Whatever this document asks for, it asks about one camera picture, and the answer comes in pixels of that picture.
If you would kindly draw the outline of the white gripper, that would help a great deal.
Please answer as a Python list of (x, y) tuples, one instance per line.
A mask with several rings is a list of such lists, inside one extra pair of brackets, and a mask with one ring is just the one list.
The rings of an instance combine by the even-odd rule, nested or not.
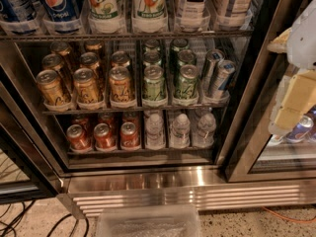
[[(301, 69), (316, 68), (316, 0), (312, 0), (291, 28), (268, 44), (268, 51), (287, 53), (289, 63)], [(276, 91), (268, 131), (286, 135), (316, 105), (316, 71), (300, 70), (284, 75)]]

